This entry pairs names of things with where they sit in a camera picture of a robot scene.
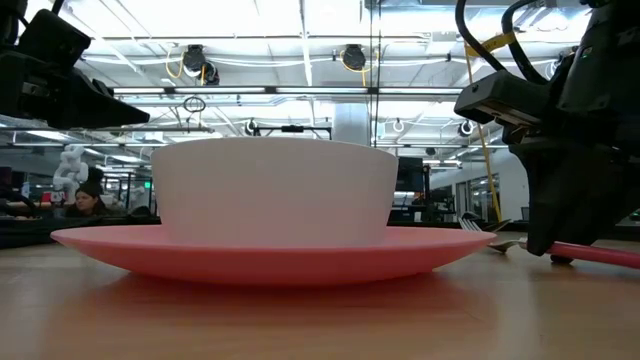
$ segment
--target desk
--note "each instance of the desk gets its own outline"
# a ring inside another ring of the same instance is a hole
[[[51,203],[48,201],[44,201],[42,203],[40,203],[39,201],[36,201],[33,203],[37,209],[49,209],[51,208]],[[24,208],[24,209],[28,209],[27,204],[23,203],[23,202],[10,202],[7,203],[7,205],[14,207],[14,208]],[[64,204],[65,207],[69,207],[71,206],[71,204],[66,203]]]
[[[397,281],[276,291],[129,275],[43,245],[0,251],[0,294],[0,359],[631,360],[640,350],[640,272],[554,267],[518,249]]]

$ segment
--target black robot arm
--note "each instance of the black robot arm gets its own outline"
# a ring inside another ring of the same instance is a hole
[[[62,6],[56,1],[54,8]],[[113,98],[74,68],[91,39],[48,10],[30,24],[26,0],[0,0],[0,114],[46,121],[59,129],[145,123],[149,114]],[[18,21],[26,24],[17,45]]]
[[[510,12],[528,2],[507,10],[505,31]],[[640,207],[640,2],[582,3],[592,7],[587,31],[549,81],[516,42],[512,55],[526,80],[500,70],[465,88],[455,106],[461,116],[504,126],[503,140],[527,171],[527,246],[536,255],[554,241],[590,245]]]

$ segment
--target red handle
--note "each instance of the red handle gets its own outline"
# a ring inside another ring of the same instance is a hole
[[[556,242],[547,254],[640,269],[640,254],[620,250]]]

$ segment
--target ceiling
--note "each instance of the ceiling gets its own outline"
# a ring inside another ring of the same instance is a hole
[[[76,67],[111,87],[199,85],[197,79],[184,72],[178,78],[167,72],[167,67],[174,74],[179,72],[181,53],[189,44],[205,46],[207,58],[220,74],[220,86],[469,84],[463,42],[454,22],[455,1],[382,1],[380,17],[378,7],[370,11],[368,3],[367,0],[68,0],[61,17],[94,39]],[[481,41],[499,34],[500,18],[511,3],[469,0],[466,19],[471,32]],[[553,74],[559,55],[579,43],[590,16],[588,8],[578,6],[578,0],[557,3],[558,8],[531,25],[533,16],[539,14],[534,13],[517,35],[525,53],[537,64],[537,70],[548,77]],[[47,0],[31,0],[27,20],[51,4]],[[345,69],[340,61],[340,52],[347,44],[359,44],[367,57],[366,67],[372,70],[364,79],[362,74]],[[499,49],[494,55],[508,70],[520,75],[508,49]],[[477,58],[470,59],[470,67],[473,80],[493,72]],[[243,128],[251,119],[272,126],[331,126],[336,104],[345,101],[331,96],[215,95],[207,97],[208,106],[202,113],[189,118],[188,112],[167,103],[166,97],[121,98],[149,112],[152,120],[146,126],[156,129],[149,129],[149,135],[123,129],[120,133],[71,132],[67,136],[90,143],[172,143],[190,138],[243,136]],[[367,96],[349,101],[371,106]],[[477,143],[475,134],[464,139],[458,135],[457,127],[464,119],[453,113],[454,101],[455,97],[381,100],[377,111],[378,144]],[[168,131],[177,127],[183,129]],[[194,128],[206,131],[191,131]],[[486,126],[485,131],[490,140],[499,143],[498,137],[493,136],[499,134],[499,126]],[[56,141],[24,132],[18,136],[19,141],[25,142]],[[151,151],[152,148],[135,152],[145,158]],[[389,151],[426,157],[424,149]],[[449,158],[452,152],[455,150],[439,151],[436,156]]]

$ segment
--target woman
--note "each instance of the woman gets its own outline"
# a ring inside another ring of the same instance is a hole
[[[67,209],[66,217],[90,217],[108,215],[107,207],[100,199],[102,186],[86,182],[76,190],[76,202]]]

